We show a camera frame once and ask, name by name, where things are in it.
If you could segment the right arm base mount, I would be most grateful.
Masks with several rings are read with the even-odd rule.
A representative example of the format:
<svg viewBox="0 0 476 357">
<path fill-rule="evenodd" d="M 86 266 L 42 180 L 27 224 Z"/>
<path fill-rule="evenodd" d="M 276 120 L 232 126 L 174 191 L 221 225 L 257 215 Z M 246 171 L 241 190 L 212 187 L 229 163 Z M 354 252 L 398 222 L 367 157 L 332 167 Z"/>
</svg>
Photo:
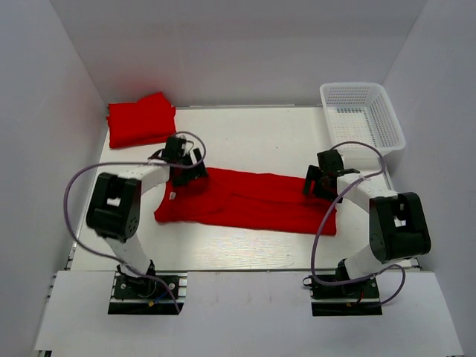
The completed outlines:
<svg viewBox="0 0 476 357">
<path fill-rule="evenodd" d="M 375 279 L 342 286 L 325 286 L 309 275 L 303 278 L 302 284 L 310 290 L 313 317 L 382 315 Z"/>
</svg>

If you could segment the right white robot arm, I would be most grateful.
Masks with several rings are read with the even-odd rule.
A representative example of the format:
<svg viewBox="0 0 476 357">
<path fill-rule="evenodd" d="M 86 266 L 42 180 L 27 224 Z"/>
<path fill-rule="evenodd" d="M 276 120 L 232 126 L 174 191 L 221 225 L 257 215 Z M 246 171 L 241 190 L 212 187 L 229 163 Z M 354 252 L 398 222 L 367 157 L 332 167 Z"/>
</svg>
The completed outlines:
<svg viewBox="0 0 476 357">
<path fill-rule="evenodd" d="M 346 169 L 336 148 L 317 154 L 318 166 L 309 166 L 304 193 L 312 191 L 318 198 L 331 201 L 324 214 L 311 253 L 312 279 L 322 286 L 336 286 L 344 296 L 361 290 L 363 281 L 374 278 L 400 261 L 422 256 L 431 250 L 431 238 L 420 197 L 413 192 L 398 193 L 372 181 L 380 171 L 362 175 Z M 318 241 L 335 206 L 344 199 L 368 214 L 369 243 L 354 255 L 342 260 L 334 280 L 322 280 L 315 270 Z"/>
</svg>

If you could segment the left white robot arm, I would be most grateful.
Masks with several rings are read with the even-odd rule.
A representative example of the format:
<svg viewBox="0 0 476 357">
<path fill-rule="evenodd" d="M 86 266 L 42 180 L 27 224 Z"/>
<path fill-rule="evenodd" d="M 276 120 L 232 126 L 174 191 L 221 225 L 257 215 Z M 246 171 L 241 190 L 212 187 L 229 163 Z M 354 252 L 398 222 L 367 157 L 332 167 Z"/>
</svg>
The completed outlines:
<svg viewBox="0 0 476 357">
<path fill-rule="evenodd" d="M 157 288 L 155 269 L 138 238 L 142 196 L 163 184 L 184 187 L 206 178 L 205 147 L 190 132 L 177 132 L 166 139 L 165 148 L 154 152 L 145 164 L 122 173 L 101 173 L 95 182 L 86 224 L 105 240 L 119 262 L 119 272 L 132 277 L 132 288 L 142 297 Z"/>
</svg>

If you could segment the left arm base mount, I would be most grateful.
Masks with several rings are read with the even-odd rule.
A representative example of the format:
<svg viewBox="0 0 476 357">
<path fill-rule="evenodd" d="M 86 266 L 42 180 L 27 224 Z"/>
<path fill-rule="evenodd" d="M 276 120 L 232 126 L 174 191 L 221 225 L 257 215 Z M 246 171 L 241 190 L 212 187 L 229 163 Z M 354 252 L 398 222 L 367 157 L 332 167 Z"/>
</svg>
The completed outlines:
<svg viewBox="0 0 476 357">
<path fill-rule="evenodd" d="M 109 315 L 178 315 L 187 294 L 187 273 L 155 271 L 156 280 L 132 277 L 118 266 L 109 298 Z"/>
</svg>

